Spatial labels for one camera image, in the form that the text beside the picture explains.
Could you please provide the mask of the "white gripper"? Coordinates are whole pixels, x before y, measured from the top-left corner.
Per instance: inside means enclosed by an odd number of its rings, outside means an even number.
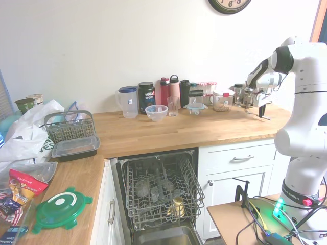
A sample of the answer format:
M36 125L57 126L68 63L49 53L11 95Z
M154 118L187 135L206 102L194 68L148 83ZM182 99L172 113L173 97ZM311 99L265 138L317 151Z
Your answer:
M272 88L259 88L254 90L253 106L259 107L259 118L264 117L266 104L272 103L272 92Z

